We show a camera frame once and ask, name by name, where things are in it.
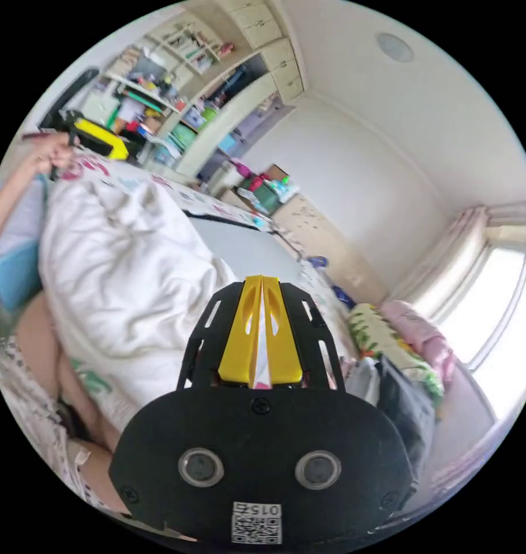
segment yellow robot part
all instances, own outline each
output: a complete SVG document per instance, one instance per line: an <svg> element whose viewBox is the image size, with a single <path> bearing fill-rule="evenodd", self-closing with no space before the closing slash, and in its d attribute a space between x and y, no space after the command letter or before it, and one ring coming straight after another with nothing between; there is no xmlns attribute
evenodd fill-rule
<svg viewBox="0 0 526 554"><path fill-rule="evenodd" d="M262 275L246 278L219 365L219 377L227 383L254 387L262 299L270 384L299 384L303 372L279 280Z"/></svg>
<svg viewBox="0 0 526 554"><path fill-rule="evenodd" d="M275 277L263 277L262 280L267 360L271 386L298 384L303 376L302 366L280 291L279 280Z"/></svg>
<svg viewBox="0 0 526 554"><path fill-rule="evenodd" d="M227 345L219 365L219 377L227 383L254 386L261 314L261 275L244 282Z"/></svg>
<svg viewBox="0 0 526 554"><path fill-rule="evenodd" d="M108 156L109 159L126 160L128 158L129 151L126 149L125 143L115 133L82 118L77 119L74 125L78 130L112 146L111 153Z"/></svg>

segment printed number label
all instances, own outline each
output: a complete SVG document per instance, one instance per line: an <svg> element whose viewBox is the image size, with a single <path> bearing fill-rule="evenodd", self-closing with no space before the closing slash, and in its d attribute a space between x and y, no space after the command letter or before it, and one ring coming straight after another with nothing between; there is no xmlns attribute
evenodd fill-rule
<svg viewBox="0 0 526 554"><path fill-rule="evenodd" d="M282 544L281 505L235 502L231 541L237 544Z"/></svg>

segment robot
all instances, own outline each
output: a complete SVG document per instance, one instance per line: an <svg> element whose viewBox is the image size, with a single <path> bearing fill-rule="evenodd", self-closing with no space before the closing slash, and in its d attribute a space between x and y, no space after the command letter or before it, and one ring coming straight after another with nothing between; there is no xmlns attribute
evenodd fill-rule
<svg viewBox="0 0 526 554"><path fill-rule="evenodd" d="M268 390L254 388L262 305ZM212 297L176 391L131 420L110 477L134 519L196 538L192 552L312 552L365 536L412 480L389 419L346 393L311 296L266 276Z"/></svg>

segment ceiling light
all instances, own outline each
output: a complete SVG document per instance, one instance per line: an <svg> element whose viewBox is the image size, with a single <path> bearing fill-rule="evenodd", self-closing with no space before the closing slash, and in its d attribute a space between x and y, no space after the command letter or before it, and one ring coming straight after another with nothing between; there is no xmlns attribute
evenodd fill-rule
<svg viewBox="0 0 526 554"><path fill-rule="evenodd" d="M413 61L413 51L410 46L395 35L389 33L379 33L377 43L380 49L396 62Z"/></svg>

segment floral pillow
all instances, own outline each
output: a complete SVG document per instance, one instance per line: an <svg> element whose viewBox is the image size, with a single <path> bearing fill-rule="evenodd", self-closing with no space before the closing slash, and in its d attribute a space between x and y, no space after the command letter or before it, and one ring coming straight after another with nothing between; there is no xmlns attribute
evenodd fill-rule
<svg viewBox="0 0 526 554"><path fill-rule="evenodd" d="M372 304L358 304L348 316L351 336L361 356L379 359L381 354L411 382L420 383L437 405L444 385L432 367L418 354Z"/></svg>

